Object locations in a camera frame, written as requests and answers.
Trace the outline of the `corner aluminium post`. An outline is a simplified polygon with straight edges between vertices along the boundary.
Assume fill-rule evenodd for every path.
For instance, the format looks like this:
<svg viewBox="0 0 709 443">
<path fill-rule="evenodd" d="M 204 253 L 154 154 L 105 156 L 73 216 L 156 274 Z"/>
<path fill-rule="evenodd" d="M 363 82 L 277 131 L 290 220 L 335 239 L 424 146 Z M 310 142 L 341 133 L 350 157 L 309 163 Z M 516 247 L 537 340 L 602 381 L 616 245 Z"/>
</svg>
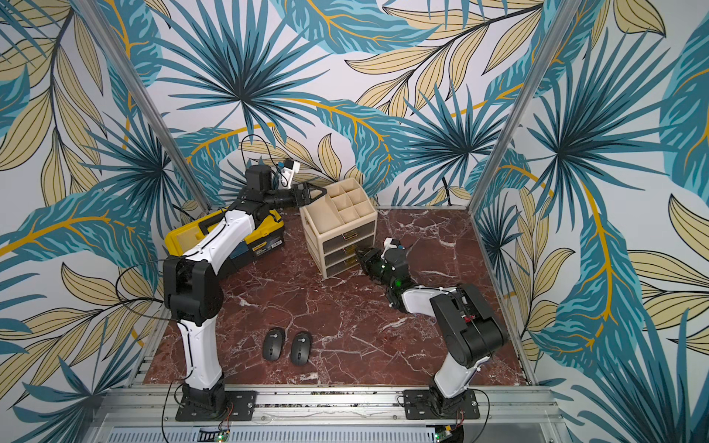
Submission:
<svg viewBox="0 0 709 443">
<path fill-rule="evenodd" d="M 537 61 L 531 64 L 522 90 L 511 109 L 504 128 L 500 132 L 500 136 L 492 153 L 489 155 L 489 158 L 487 158 L 486 168 L 476 184 L 475 193 L 468 206 L 468 211 L 472 217 L 476 216 L 477 211 L 482 206 L 482 200 L 486 195 L 487 188 L 490 186 L 497 169 L 500 167 L 505 150 L 513 139 L 513 133 L 518 127 L 527 105 L 533 100 L 537 88 L 550 66 L 557 48 L 563 40 L 565 32 L 572 22 L 573 14 L 576 12 L 579 5 L 579 0 L 573 0 L 563 1 L 559 6 L 558 14 L 551 23 L 547 36 L 542 41 Z"/>
<path fill-rule="evenodd" d="M 158 108 L 151 100 L 137 70 L 134 68 L 125 50 L 121 49 L 118 37 L 110 30 L 110 24 L 95 1 L 78 0 L 75 2 L 79 14 L 86 20 L 90 32 L 105 50 L 105 54 L 114 68 L 123 79 L 127 91 L 133 96 L 134 101 L 144 118 L 161 142 L 162 147 L 172 160 L 175 170 L 182 175 L 186 186 L 193 199 L 197 201 L 201 210 L 208 213 L 212 210 L 209 199 L 204 194 L 201 185 L 190 171 L 185 157 L 175 142 L 168 126 L 164 123 Z"/>
</svg>

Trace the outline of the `beige drawer organizer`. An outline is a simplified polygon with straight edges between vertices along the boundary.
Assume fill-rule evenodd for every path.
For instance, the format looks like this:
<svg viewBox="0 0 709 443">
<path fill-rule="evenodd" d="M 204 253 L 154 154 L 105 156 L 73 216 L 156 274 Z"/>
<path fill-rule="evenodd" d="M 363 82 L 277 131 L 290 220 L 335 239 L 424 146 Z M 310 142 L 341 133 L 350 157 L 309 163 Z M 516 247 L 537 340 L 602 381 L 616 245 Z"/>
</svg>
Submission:
<svg viewBox="0 0 709 443">
<path fill-rule="evenodd" d="M 358 264 L 356 251 L 373 247 L 378 212 L 354 178 L 326 186 L 327 195 L 299 210 L 306 245 L 323 278 Z"/>
</svg>

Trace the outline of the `yellow black toolbox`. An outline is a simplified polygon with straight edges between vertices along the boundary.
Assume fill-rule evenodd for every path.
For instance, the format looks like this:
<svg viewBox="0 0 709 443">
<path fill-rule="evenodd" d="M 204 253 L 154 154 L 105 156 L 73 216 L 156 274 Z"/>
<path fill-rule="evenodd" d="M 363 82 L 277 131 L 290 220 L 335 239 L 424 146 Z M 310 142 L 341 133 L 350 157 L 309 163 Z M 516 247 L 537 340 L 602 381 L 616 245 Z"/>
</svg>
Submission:
<svg viewBox="0 0 709 443">
<path fill-rule="evenodd" d="M 223 219 L 223 212 L 225 210 L 218 210 L 175 228 L 165 238 L 168 253 L 181 256 L 195 247 L 207 234 L 216 229 L 218 223 Z M 271 215 L 230 253 L 217 273 L 218 278 L 225 279 L 283 244 L 284 221 L 276 210 L 272 210 Z"/>
</svg>

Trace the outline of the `black Lecoo mouse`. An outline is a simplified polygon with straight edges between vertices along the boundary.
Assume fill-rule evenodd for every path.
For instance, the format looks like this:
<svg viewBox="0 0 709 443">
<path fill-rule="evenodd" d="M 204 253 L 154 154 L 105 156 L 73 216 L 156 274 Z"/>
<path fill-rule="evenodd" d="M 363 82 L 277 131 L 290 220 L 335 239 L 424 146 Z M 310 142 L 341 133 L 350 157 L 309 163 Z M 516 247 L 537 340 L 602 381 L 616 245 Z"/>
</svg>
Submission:
<svg viewBox="0 0 709 443">
<path fill-rule="evenodd" d="M 280 359 L 284 350 L 285 330 L 280 327 L 268 330 L 263 341 L 262 358 L 268 362 L 275 362 Z"/>
<path fill-rule="evenodd" d="M 297 367 L 304 367 L 309 361 L 313 339 L 309 332 L 299 332 L 291 346 L 290 361 Z"/>
</svg>

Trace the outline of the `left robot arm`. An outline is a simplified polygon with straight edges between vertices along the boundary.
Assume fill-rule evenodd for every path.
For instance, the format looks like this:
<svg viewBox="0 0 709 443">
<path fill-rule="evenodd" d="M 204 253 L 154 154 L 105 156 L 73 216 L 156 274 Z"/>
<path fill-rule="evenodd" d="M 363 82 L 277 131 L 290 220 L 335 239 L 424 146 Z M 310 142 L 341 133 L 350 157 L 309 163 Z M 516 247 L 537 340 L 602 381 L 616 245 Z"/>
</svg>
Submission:
<svg viewBox="0 0 709 443">
<path fill-rule="evenodd" d="M 326 194 L 321 186 L 293 183 L 300 166 L 292 160 L 277 170 L 266 164 L 249 166 L 246 186 L 236 200 L 198 223 L 204 238 L 183 255 L 164 261 L 164 305 L 180 326 L 186 355 L 185 407 L 213 417 L 228 410 L 216 345 L 216 317 L 223 306 L 218 274 L 273 210 L 304 207 L 315 200 L 314 190 Z"/>
</svg>

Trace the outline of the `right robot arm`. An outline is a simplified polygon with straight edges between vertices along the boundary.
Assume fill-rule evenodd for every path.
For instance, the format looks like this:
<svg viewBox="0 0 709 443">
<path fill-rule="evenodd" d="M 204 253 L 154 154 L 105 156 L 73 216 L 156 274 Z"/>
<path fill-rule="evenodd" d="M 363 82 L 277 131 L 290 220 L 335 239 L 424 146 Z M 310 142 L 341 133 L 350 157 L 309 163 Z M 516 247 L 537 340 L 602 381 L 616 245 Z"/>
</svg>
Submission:
<svg viewBox="0 0 709 443">
<path fill-rule="evenodd" d="M 428 389 L 404 391 L 409 420 L 478 418 L 476 396 L 468 386 L 483 364 L 509 340 L 491 305 L 472 284 L 419 285 L 411 277 L 406 249 L 392 239 L 383 250 L 358 249 L 363 273 L 385 287 L 391 308 L 436 320 L 446 358 Z"/>
</svg>

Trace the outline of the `aluminium front rail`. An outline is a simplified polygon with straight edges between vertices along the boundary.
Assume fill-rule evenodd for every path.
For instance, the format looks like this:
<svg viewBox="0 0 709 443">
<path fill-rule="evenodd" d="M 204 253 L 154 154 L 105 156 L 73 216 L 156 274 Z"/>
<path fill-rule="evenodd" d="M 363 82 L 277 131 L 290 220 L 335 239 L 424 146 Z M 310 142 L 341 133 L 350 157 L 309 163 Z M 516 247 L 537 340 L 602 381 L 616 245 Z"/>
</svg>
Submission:
<svg viewBox="0 0 709 443">
<path fill-rule="evenodd" d="M 86 442 L 569 442 L 550 389 L 478 387 L 449 418 L 424 412 L 411 388 L 233 385 L 229 417 L 177 418 L 162 385 L 110 392 Z"/>
</svg>

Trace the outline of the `left corner aluminium post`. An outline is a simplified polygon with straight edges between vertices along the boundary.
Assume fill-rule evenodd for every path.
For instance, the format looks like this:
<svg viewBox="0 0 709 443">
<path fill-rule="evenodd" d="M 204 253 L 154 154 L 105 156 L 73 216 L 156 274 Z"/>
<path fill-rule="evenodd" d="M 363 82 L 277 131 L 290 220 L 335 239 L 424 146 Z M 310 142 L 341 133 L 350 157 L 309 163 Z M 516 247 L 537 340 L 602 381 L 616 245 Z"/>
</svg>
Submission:
<svg viewBox="0 0 709 443">
<path fill-rule="evenodd" d="M 110 30 L 110 24 L 95 1 L 78 0 L 75 2 L 79 14 L 86 20 L 90 32 L 105 50 L 105 54 L 114 68 L 123 79 L 127 91 L 133 96 L 134 101 L 144 118 L 161 142 L 162 147 L 172 160 L 175 170 L 182 175 L 186 186 L 193 199 L 197 201 L 201 210 L 208 213 L 212 210 L 209 199 L 204 194 L 201 185 L 190 171 L 185 157 L 175 142 L 168 126 L 164 123 L 158 108 L 151 100 L 137 70 L 134 68 L 125 50 L 121 49 L 118 37 Z"/>
</svg>

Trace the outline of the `right corner aluminium post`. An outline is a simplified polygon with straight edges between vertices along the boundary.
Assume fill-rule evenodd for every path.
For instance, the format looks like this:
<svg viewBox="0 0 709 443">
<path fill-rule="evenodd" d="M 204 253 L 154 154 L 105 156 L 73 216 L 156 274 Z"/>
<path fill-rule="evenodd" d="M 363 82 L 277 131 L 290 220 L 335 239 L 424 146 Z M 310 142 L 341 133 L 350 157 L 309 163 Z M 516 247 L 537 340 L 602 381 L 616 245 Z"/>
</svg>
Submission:
<svg viewBox="0 0 709 443">
<path fill-rule="evenodd" d="M 547 36 L 542 41 L 537 61 L 531 64 L 522 90 L 511 109 L 504 128 L 500 132 L 500 136 L 492 153 L 489 155 L 489 158 L 487 158 L 486 168 L 476 184 L 475 193 L 468 206 L 468 211 L 472 217 L 476 216 L 477 211 L 482 206 L 482 200 L 486 195 L 487 188 L 490 186 L 497 169 L 500 167 L 505 150 L 513 139 L 513 133 L 518 127 L 527 105 L 533 100 L 537 88 L 550 66 L 557 48 L 563 40 L 565 32 L 572 22 L 573 14 L 576 12 L 579 5 L 579 0 L 573 0 L 563 1 L 559 6 L 558 14 L 551 23 Z"/>
</svg>

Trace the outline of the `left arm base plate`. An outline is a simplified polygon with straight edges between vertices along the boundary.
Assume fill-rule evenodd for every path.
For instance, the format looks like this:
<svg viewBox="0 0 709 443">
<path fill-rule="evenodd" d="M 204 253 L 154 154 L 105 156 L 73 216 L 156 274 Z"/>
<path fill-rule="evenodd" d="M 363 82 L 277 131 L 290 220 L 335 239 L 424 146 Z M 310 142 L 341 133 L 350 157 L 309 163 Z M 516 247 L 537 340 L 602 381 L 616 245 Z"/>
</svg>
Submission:
<svg viewBox="0 0 709 443">
<path fill-rule="evenodd" d="M 191 389 L 178 407 L 177 422 L 229 420 L 249 422 L 256 405 L 256 391 L 197 392 Z"/>
</svg>

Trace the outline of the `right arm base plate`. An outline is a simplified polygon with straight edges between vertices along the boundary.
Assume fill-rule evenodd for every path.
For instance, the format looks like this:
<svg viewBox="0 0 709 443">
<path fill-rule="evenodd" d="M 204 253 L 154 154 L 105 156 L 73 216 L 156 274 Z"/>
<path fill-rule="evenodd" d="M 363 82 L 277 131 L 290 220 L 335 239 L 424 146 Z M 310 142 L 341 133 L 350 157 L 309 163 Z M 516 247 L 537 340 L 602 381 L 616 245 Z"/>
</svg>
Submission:
<svg viewBox="0 0 709 443">
<path fill-rule="evenodd" d="M 480 417 L 476 395 L 472 389 L 445 398 L 434 387 L 406 389 L 404 410 L 408 420 L 475 420 Z"/>
</svg>

